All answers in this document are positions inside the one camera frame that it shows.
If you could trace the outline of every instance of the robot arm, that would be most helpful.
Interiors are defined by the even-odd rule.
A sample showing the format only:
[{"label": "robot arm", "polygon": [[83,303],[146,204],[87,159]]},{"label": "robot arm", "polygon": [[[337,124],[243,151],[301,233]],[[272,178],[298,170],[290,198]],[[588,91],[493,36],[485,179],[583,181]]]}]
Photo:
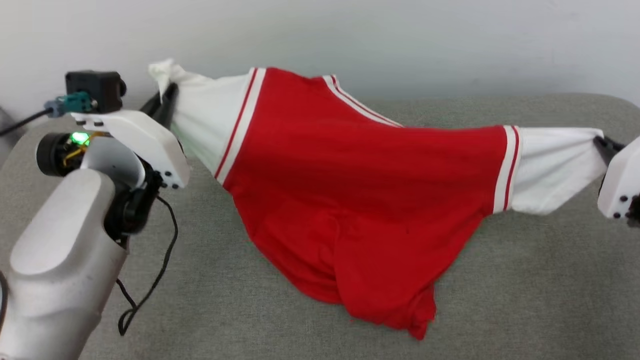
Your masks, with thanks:
[{"label": "robot arm", "polygon": [[[128,239],[142,230],[159,188],[189,182],[180,143],[165,128],[174,90],[143,111],[100,113],[94,106],[72,113],[79,125],[99,131],[88,140],[48,134],[40,142],[40,170],[64,178],[13,248],[0,359],[80,356],[127,257]],[[93,99],[100,98],[96,92],[108,89],[89,91]]]},{"label": "robot arm", "polygon": [[600,187],[598,209],[607,218],[625,219],[640,227],[640,138],[624,146],[609,138],[595,138],[607,173]]}]

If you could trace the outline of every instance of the green led light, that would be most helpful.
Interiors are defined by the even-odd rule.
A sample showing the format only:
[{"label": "green led light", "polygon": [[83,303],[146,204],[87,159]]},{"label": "green led light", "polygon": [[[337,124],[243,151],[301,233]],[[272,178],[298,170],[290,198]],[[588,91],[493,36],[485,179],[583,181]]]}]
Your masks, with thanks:
[{"label": "green led light", "polygon": [[82,145],[84,144],[85,141],[87,141],[89,139],[89,134],[87,133],[73,133],[71,134],[71,141],[78,144],[78,145]]}]

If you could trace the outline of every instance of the yellow wire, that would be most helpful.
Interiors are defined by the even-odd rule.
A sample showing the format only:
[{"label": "yellow wire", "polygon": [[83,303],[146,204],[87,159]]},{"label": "yellow wire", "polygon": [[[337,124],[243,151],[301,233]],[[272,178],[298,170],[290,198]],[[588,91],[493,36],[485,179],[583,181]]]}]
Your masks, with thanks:
[{"label": "yellow wire", "polygon": [[97,137],[97,136],[102,136],[102,135],[104,135],[104,133],[103,133],[102,131],[96,131],[96,132],[94,132],[93,134],[91,134],[91,135],[89,136],[89,138],[88,138],[88,139],[86,139],[86,140],[82,143],[82,145],[80,145],[80,148],[78,148],[78,150],[76,150],[76,151],[74,151],[74,152],[72,152],[72,153],[68,154],[67,156],[65,156],[65,158],[62,160],[62,166],[67,167],[67,160],[72,159],[72,158],[75,158],[76,156],[78,156],[78,155],[80,155],[80,154],[83,154],[83,153],[86,151],[86,147],[87,147],[87,144],[89,144],[89,141],[90,141],[92,138],[95,138],[95,137]]}]

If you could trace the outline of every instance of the gray fabric surface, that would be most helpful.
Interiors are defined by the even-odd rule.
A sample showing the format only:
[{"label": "gray fabric surface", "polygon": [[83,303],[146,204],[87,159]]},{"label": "gray fabric surface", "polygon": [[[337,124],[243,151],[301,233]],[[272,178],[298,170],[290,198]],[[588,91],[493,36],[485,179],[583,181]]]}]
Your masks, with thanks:
[{"label": "gray fabric surface", "polygon": [[[600,127],[629,142],[640,110],[599,95],[378,101],[409,126]],[[0,172],[0,268],[57,179],[38,172],[30,131]],[[83,359],[639,359],[640,232],[596,208],[598,184],[547,217],[489,218],[436,287],[424,341],[352,320],[300,294],[247,239],[232,199],[192,161],[188,189],[164,190],[180,236],[164,280],[121,338],[117,289]],[[153,281],[172,234],[162,204],[131,241],[121,274],[136,299]]]}]

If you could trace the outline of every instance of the red and white shirt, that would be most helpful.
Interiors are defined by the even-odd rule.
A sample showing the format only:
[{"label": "red and white shirt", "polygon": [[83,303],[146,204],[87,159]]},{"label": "red and white shirt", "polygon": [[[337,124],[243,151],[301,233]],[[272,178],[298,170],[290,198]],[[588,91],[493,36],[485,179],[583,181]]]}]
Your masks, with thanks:
[{"label": "red and white shirt", "polygon": [[293,285],[418,339],[434,282],[483,218],[548,213],[604,172],[596,129],[405,128],[335,76],[213,80],[171,61],[150,72],[178,84],[178,137]]}]

